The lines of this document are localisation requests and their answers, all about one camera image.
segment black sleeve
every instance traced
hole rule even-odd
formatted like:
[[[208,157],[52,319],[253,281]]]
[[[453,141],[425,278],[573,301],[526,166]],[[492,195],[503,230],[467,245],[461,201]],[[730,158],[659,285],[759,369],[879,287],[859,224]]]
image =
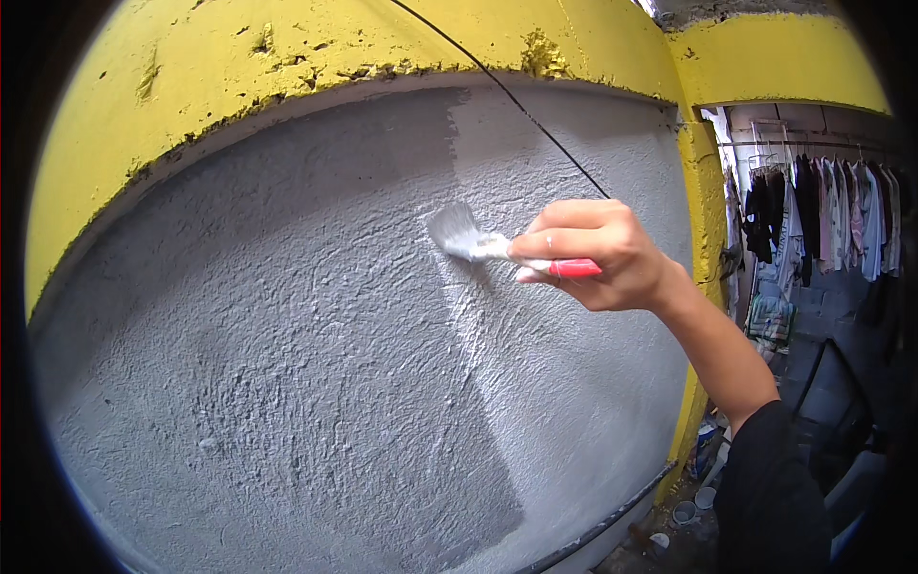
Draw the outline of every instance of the black sleeve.
[[[720,572],[822,572],[832,527],[823,495],[798,455],[780,400],[756,411],[730,447],[714,499]]]

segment yellow beam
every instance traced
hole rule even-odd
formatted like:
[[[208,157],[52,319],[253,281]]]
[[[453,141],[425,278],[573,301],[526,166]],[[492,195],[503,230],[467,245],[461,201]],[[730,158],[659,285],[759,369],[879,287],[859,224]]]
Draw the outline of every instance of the yellow beam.
[[[837,17],[745,15],[667,37],[691,106],[795,101],[890,113],[866,54]]]
[[[407,3],[492,70],[681,97],[666,37],[628,0]],[[332,88],[386,92],[399,76],[475,70],[385,0],[128,0],[50,129],[29,213],[27,314],[86,225],[202,136]]]
[[[696,285],[705,296],[723,308],[719,258],[726,246],[726,205],[723,199],[721,158],[717,153],[717,138],[710,122],[698,121],[689,111],[679,127],[677,143],[682,158],[682,174],[686,180],[688,215],[692,232],[692,267]],[[689,366],[682,395],[669,459],[678,459],[677,470],[669,473],[656,491],[656,502],[666,496],[679,478],[679,471],[689,457],[698,426],[704,414],[708,396]]]

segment clothing rack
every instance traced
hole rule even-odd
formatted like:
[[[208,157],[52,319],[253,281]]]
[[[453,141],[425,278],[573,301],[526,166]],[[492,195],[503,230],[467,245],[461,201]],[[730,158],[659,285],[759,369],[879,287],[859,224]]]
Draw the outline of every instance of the clothing rack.
[[[786,145],[786,146],[797,146],[797,147],[820,147],[820,148],[846,148],[849,150],[861,150],[862,152],[877,152],[877,153],[889,153],[892,155],[899,155],[898,152],[891,152],[885,148],[877,148],[869,145],[861,145],[859,143],[838,143],[833,141],[812,141],[812,140],[790,140],[790,141],[729,141],[726,143],[718,143],[717,147],[720,148],[742,148],[750,145]]]

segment paintbrush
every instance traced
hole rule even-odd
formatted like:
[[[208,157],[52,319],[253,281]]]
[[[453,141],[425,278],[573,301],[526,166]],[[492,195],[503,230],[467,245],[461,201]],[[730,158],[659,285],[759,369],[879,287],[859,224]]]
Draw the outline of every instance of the paintbrush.
[[[510,257],[510,240],[500,233],[485,233],[478,227],[472,208],[457,202],[437,211],[427,221],[427,232],[444,253],[477,263],[499,259],[512,261],[546,275],[578,279],[602,273],[592,259],[524,259]]]

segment white container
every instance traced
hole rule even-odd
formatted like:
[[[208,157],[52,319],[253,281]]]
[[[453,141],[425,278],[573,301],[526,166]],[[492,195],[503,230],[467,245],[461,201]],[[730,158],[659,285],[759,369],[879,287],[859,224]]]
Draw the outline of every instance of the white container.
[[[715,496],[717,496],[717,490],[712,487],[698,489],[698,492],[695,493],[695,506],[702,512],[710,510],[714,505]]]
[[[695,520],[698,515],[698,507],[692,501],[682,501],[673,509],[673,523],[676,528],[681,528]]]

